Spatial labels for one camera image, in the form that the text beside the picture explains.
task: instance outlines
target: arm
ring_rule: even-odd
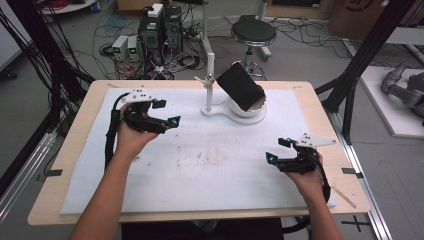
[[[156,136],[121,122],[115,154],[69,239],[115,238],[131,162]]]
[[[322,176],[317,169],[307,174],[286,173],[296,184],[309,210],[312,239],[343,239],[325,202]]]

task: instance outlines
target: white sheet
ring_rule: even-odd
[[[110,89],[76,164],[61,213],[81,213],[104,169],[105,134],[115,99],[132,89]],[[266,90],[267,115],[254,126],[224,116],[205,117],[203,89],[148,89],[167,106],[152,117],[181,116],[180,126],[149,143],[128,176],[123,212],[178,212],[222,209],[305,207],[296,187],[268,165],[265,152],[294,157],[279,137],[298,139],[308,132],[291,90]],[[214,103],[226,93],[214,90]]]

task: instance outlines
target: wooden table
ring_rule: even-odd
[[[310,134],[337,139],[337,136],[325,114],[314,89],[307,82],[267,81],[258,82],[264,89],[292,89],[308,125]],[[60,209],[68,191],[75,164],[84,147],[85,140],[103,103],[103,97],[110,88],[203,88],[197,81],[95,81],[84,99],[75,121],[52,166],[63,169],[61,176],[48,177],[31,210],[28,222],[31,225],[52,225],[76,223],[79,214],[61,215]],[[369,202],[355,174],[344,174],[342,168],[351,168],[339,142],[336,145],[319,147],[324,157],[327,173],[337,206],[331,208],[333,214],[366,213],[370,210]],[[266,210],[225,210],[201,212],[162,212],[122,214],[121,222],[135,221],[169,221],[197,219],[225,219],[248,217],[279,217],[305,215],[305,209],[266,209]]]

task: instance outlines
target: black stool seat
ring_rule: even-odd
[[[231,34],[240,43],[263,47],[274,42],[277,31],[270,24],[261,20],[246,19],[234,23]]]

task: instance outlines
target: forearm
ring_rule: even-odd
[[[323,196],[305,198],[311,220],[312,239],[343,239]]]
[[[121,215],[129,156],[115,154],[70,239],[113,239]]]

